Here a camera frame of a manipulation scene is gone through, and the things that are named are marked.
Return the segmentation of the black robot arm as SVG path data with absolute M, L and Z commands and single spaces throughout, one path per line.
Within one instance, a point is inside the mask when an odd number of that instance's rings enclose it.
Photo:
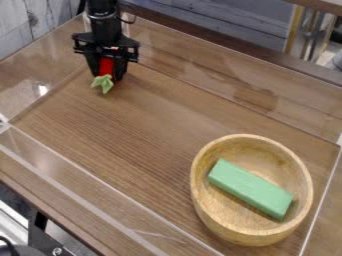
M 94 76 L 111 75 L 120 81 L 128 63 L 139 62 L 140 43 L 123 33 L 123 20 L 118 0 L 86 0 L 91 31 L 74 33 L 74 51 L 87 60 Z

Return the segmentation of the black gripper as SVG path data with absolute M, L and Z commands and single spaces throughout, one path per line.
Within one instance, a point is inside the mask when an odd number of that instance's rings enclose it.
M 99 75 L 100 58 L 114 57 L 114 78 L 123 79 L 128 62 L 139 61 L 140 43 L 124 35 L 114 42 L 100 42 L 91 32 L 74 33 L 74 51 L 86 57 L 94 76 Z

